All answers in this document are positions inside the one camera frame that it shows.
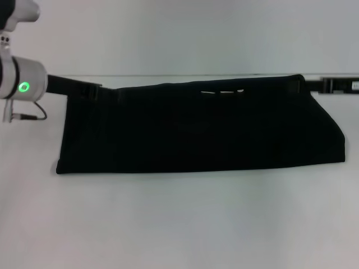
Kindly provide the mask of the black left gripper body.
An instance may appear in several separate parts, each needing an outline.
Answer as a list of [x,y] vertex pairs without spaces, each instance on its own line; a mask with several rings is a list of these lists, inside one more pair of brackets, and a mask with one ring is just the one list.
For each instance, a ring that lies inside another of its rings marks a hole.
[[46,93],[90,98],[96,96],[101,87],[101,84],[48,75]]

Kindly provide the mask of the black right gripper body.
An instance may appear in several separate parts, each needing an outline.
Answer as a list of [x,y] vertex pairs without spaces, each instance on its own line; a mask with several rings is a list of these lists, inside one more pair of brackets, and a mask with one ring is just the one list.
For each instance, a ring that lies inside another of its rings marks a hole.
[[321,94],[358,94],[359,77],[324,77]]

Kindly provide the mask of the black shirt with FREE print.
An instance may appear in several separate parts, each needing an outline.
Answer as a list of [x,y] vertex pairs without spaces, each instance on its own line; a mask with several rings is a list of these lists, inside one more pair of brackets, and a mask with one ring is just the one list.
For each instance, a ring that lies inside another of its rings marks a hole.
[[342,163],[345,136],[303,76],[121,88],[67,99],[58,174],[184,173]]

